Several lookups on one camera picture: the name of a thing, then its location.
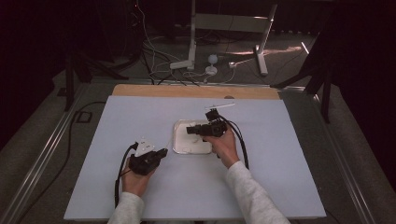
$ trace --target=white lamp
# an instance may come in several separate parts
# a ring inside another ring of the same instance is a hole
[[[208,66],[205,71],[208,75],[214,76],[217,72],[218,69],[213,66],[214,63],[218,62],[218,55],[216,54],[211,54],[207,60],[210,62],[210,66]]]

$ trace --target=gray carpet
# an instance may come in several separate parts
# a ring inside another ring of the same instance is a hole
[[[251,55],[252,46],[260,41],[260,36],[250,35],[248,39],[234,43],[229,43],[231,41],[223,38],[224,44],[198,46],[194,72],[203,73],[205,67],[208,66],[207,56],[211,53],[217,53],[219,62],[216,67],[219,69],[219,73],[209,78],[208,84],[216,85],[229,80],[232,71],[230,72],[227,64],[230,61],[245,62],[237,65],[235,76],[229,84],[273,84],[298,73],[306,57],[301,42],[303,41],[310,49],[314,40],[309,35],[270,35],[265,51],[269,75],[261,77],[258,74],[255,59]],[[157,50],[171,53],[180,59],[187,59],[189,39],[186,37],[179,37],[175,41],[155,38],[151,42]],[[245,52],[245,55],[235,55],[233,54],[235,52]],[[151,58],[149,56],[147,58],[148,62],[151,63]],[[157,58],[155,64],[159,63],[163,63],[163,61]],[[159,71],[166,69],[166,65],[158,67]],[[193,85],[183,78],[181,74],[184,72],[185,70],[182,70],[181,73],[174,73],[175,77],[171,77],[172,80],[167,80],[163,84],[180,84],[180,82],[176,81],[178,79],[185,84]],[[129,83],[143,82],[149,84],[148,72],[141,62],[121,71],[121,74],[131,78],[128,81]],[[159,78],[166,77],[167,74],[157,74],[157,76],[158,78],[154,78],[156,82],[158,82]],[[203,85],[202,81],[205,77],[195,77],[195,79],[196,84]],[[308,80],[309,78],[305,78],[294,83],[293,86],[303,87]],[[26,121],[0,152],[0,214],[3,214],[6,210],[26,172],[46,145],[52,131],[64,114],[65,99],[56,96],[59,88],[64,87],[64,73],[59,74],[54,79],[54,82],[56,83],[56,90],[47,97],[32,117]],[[105,101],[117,83],[119,83],[117,80],[96,73],[92,84],[87,85],[76,108],[93,101]],[[395,223],[395,193],[381,172],[364,135],[359,129],[359,125],[348,110],[339,90],[332,86],[329,111],[330,125],[324,124],[318,115],[318,105],[313,100],[313,96],[306,95],[298,90],[282,91],[280,95],[290,112],[291,121],[312,176],[317,184],[320,198],[324,207],[330,212],[324,218],[292,220],[291,222],[329,224],[338,222],[343,224]],[[86,124],[73,124],[72,151],[69,163],[67,163],[64,171],[49,190],[27,213],[22,223],[72,223],[72,221],[63,220],[64,211],[103,108],[103,105],[87,107],[86,110],[93,113],[92,121]],[[351,189],[346,184],[343,168],[340,167],[339,159],[334,153],[334,139],[329,137],[329,132],[336,140],[336,145],[342,149],[348,168],[350,168],[375,222],[364,222],[361,220],[359,209],[357,209],[353,197],[351,197]],[[56,175],[66,156],[67,145],[68,133],[66,132],[56,147],[47,168],[37,182],[27,204],[30,204]]]

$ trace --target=white board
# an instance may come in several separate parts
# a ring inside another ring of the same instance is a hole
[[[235,122],[244,137],[250,171],[286,217],[325,217],[288,111],[281,100],[110,96],[84,161],[65,219],[108,219],[114,181],[128,146],[142,136],[157,149],[172,143],[180,119],[206,119],[205,107]],[[241,161],[243,154],[238,145]],[[168,155],[150,179],[143,219],[242,218],[215,154]]]

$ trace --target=person's left hand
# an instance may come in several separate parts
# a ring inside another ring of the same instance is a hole
[[[129,159],[127,160],[125,167],[122,171],[124,174],[122,178],[122,191],[129,192],[139,197],[142,197],[146,191],[149,183],[149,179],[154,174],[155,170],[151,171],[148,175],[137,175],[131,169],[129,169]]]

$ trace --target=person's right hand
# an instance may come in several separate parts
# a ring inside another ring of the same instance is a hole
[[[203,139],[212,144],[214,152],[218,154],[227,169],[239,161],[235,136],[230,125],[227,125],[227,131],[221,137],[203,136]]]

